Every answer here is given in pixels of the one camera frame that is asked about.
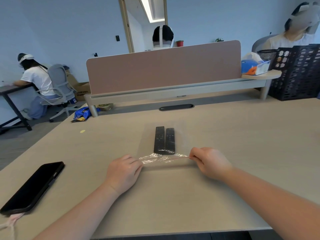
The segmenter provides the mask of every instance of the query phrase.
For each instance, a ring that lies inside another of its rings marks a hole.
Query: desk frame
[[[248,88],[260,88],[260,99],[265,100],[270,88],[271,80],[249,80],[249,79],[233,79],[200,84],[188,84],[175,87],[164,87],[156,89],[145,89],[128,91],[122,93],[105,93],[105,94],[85,94],[86,103],[93,117],[98,117],[96,105],[111,104],[138,100],[158,100],[167,99],[176,96],[194,95],[210,92],[222,92],[231,90],[240,90]]]
[[[29,131],[32,131],[32,128],[29,125],[27,119],[22,116],[22,114],[20,113],[20,111],[18,110],[18,108],[15,106],[15,104],[13,103],[13,101],[10,99],[10,97],[8,95],[10,93],[17,92],[17,91],[20,91],[22,89],[29,88],[29,87],[33,87],[35,89],[35,91],[38,90],[38,88],[33,83],[30,83],[25,86],[15,87],[13,89],[9,89],[7,91],[0,92],[0,96],[4,97],[4,99],[7,101],[7,103],[10,105],[10,107],[13,109],[13,111],[17,115],[13,119],[10,119],[9,121],[6,121],[5,123],[0,124],[0,134],[4,133],[3,131],[7,131],[10,129],[18,129],[18,128],[27,128]],[[20,119],[21,121],[19,121],[18,123],[22,122],[23,125],[5,126],[5,125],[17,120],[17,119]]]

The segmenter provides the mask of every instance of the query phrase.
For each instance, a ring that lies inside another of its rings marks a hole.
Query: black remote control
[[[174,128],[165,130],[165,154],[173,155],[176,153],[176,142],[174,139]]]
[[[164,126],[158,126],[155,128],[153,152],[156,154],[165,153],[165,127]]]

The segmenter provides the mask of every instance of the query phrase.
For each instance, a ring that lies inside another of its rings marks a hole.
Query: ceiling
[[[149,24],[149,20],[144,12],[140,0],[124,0],[127,11],[141,24]],[[153,19],[164,19],[165,9],[163,0],[148,0],[151,6],[151,14]]]

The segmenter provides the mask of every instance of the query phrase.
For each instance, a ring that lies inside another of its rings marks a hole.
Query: white t-shirt
[[[269,38],[262,46],[263,50],[292,48],[295,45],[309,45],[313,43],[315,36],[314,34],[305,33],[303,37],[297,41],[290,41],[285,37],[285,33],[281,33],[277,36]]]
[[[21,78],[22,81],[34,83],[39,90],[48,90],[53,88],[52,81],[45,68],[34,66],[27,69]],[[44,96],[55,95],[53,90],[40,92]]]

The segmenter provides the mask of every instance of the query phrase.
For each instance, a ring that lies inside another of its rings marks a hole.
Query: black desk
[[[17,86],[3,86],[3,87],[0,87],[0,96],[3,96],[4,99],[8,102],[8,104],[10,105],[10,107],[13,109],[13,111],[16,113],[17,117],[3,123],[3,124],[0,124],[0,132],[3,131],[3,130],[9,130],[9,129],[16,129],[16,128],[27,128],[29,131],[32,131],[32,128],[31,126],[28,124],[27,122],[27,119],[25,119],[22,114],[20,113],[20,111],[17,109],[17,107],[14,105],[14,103],[12,102],[12,100],[9,98],[8,94],[9,93],[13,93],[13,92],[16,92],[16,91],[19,91],[19,90],[22,90],[22,89],[25,89],[25,88],[29,88],[29,87],[34,87],[34,89],[37,91],[37,87],[33,84],[33,83],[30,83],[28,85],[25,85],[25,86],[22,86],[22,87],[17,87]],[[6,126],[4,127],[5,125],[17,120],[17,119],[20,119],[21,122],[24,124],[24,125],[13,125],[13,126]]]

